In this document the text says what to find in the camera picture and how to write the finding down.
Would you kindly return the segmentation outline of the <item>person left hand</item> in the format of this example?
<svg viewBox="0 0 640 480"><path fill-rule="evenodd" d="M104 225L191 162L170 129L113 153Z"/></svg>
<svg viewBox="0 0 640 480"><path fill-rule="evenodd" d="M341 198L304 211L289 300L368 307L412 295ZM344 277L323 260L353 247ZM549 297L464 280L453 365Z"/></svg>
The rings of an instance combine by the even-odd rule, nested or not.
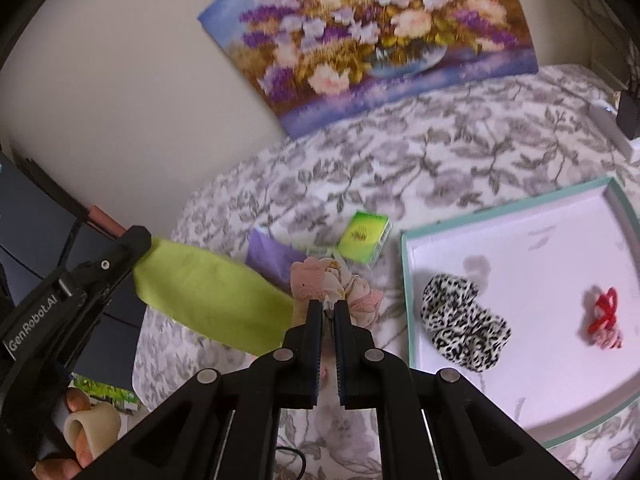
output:
<svg viewBox="0 0 640 480"><path fill-rule="evenodd" d="M89 397L76 388L67 390L65 402L68 415L62 431L75 457L36 463L32 472L37 479L73 479L117 441L122 421L113 405L92 405Z"/></svg>

